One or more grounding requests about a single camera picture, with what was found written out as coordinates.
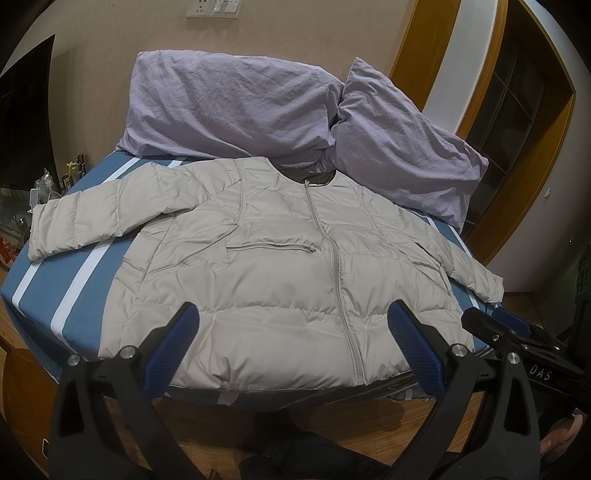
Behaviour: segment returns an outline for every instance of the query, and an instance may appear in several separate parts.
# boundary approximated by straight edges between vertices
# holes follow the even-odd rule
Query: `jacket pocket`
[[[278,244],[260,243],[260,244],[240,245],[239,247],[226,246],[226,250],[228,250],[228,251],[252,250],[254,248],[270,248],[271,250],[301,250],[303,252],[308,252],[311,254],[316,252],[316,249],[314,247],[308,247],[308,245],[298,245],[298,244],[278,245]]]

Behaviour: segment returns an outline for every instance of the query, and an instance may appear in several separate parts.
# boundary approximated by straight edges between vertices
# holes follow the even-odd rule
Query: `plastic bag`
[[[51,174],[44,169],[43,176],[39,180],[35,180],[35,188],[37,189],[37,203],[47,203],[51,192],[58,193],[56,183]]]

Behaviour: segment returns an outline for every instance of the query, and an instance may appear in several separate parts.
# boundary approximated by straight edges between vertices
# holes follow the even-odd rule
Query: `jacket zipper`
[[[324,229],[320,226],[320,222],[318,221],[318,216],[316,215],[316,209],[314,208],[314,203],[312,202],[312,195],[310,194],[310,182],[306,180],[304,182],[304,189],[306,190],[306,198],[308,200],[308,206],[310,207],[310,212],[312,214],[312,219],[316,224],[316,228],[320,231],[322,236],[328,240],[328,242],[332,246],[333,250],[333,289],[335,291],[336,297],[336,304],[337,308],[339,309],[339,317],[340,322],[345,332],[345,336],[347,338],[347,342],[349,343],[349,350],[351,352],[351,358],[353,360],[353,369],[355,370],[355,384],[363,384],[365,383],[365,373],[363,371],[363,362],[361,360],[361,354],[359,353],[359,348],[357,343],[353,338],[353,334],[349,329],[349,324],[345,318],[345,308],[343,307],[343,300],[340,296],[340,257],[339,257],[339,247],[331,237],[327,235]]]
[[[250,250],[253,248],[271,248],[273,250],[302,250],[304,252],[308,252],[311,254],[316,252],[316,249],[313,247],[308,247],[307,245],[297,245],[297,244],[276,245],[276,244],[260,243],[260,244],[242,245],[240,247],[227,247],[226,246],[226,250]]]

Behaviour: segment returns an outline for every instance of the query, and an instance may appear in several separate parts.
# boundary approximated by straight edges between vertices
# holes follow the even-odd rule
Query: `pillowcase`
[[[332,128],[335,167],[392,202],[461,229],[488,160],[433,125],[386,75],[357,58],[339,122]]]
[[[134,155],[268,157],[306,167],[332,147],[343,83],[311,65],[192,50],[139,53],[117,145]]]

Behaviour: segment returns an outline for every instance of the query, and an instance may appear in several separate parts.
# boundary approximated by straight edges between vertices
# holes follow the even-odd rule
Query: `wall switch panel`
[[[245,0],[191,0],[187,18],[238,18]]]

